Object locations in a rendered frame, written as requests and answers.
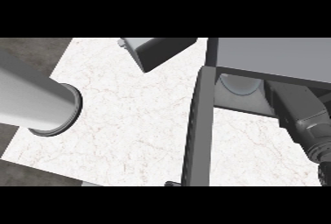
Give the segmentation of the glass microwave turntable plate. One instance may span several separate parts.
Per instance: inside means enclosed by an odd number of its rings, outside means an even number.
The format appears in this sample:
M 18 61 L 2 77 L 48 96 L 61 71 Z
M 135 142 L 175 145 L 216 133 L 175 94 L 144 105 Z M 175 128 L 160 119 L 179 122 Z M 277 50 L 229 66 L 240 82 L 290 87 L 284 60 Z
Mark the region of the glass microwave turntable plate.
M 223 73 L 220 75 L 220 81 L 226 89 L 235 95 L 250 95 L 259 88 L 262 80 L 232 74 Z

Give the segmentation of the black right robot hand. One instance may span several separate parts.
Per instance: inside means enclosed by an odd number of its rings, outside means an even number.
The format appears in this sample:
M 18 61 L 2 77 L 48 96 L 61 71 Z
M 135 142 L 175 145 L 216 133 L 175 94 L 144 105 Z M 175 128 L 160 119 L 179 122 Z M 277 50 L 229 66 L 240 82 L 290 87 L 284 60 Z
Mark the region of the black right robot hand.
M 331 186 L 331 162 L 322 162 L 319 164 L 318 179 L 321 186 Z

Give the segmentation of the grey milk carton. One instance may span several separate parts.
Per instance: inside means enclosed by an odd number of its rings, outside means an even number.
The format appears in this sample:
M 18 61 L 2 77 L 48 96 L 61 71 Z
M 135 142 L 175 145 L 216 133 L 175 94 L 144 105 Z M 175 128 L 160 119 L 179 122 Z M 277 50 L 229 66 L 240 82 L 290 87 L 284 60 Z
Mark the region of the grey milk carton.
M 195 42 L 197 38 L 120 38 L 119 46 L 129 51 L 142 72 L 147 73 Z

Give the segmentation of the grey microwave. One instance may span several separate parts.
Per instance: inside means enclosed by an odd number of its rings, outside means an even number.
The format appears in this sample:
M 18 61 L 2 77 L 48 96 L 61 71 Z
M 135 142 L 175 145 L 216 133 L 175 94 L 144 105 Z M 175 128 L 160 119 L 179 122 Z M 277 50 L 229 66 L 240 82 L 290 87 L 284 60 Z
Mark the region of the grey microwave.
M 219 78 L 232 74 L 263 81 L 249 95 L 234 94 L 218 81 L 218 108 L 274 116 L 265 82 L 278 81 L 309 87 L 331 112 L 331 38 L 210 38 L 206 65 Z

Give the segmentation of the dark grey microwave door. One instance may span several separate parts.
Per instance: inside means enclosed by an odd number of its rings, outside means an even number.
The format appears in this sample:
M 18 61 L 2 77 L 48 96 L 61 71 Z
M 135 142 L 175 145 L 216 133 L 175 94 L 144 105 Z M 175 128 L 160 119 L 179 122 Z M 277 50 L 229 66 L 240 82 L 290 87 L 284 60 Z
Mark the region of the dark grey microwave door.
M 203 66 L 191 98 L 181 183 L 167 181 L 166 186 L 210 185 L 215 80 L 216 68 Z

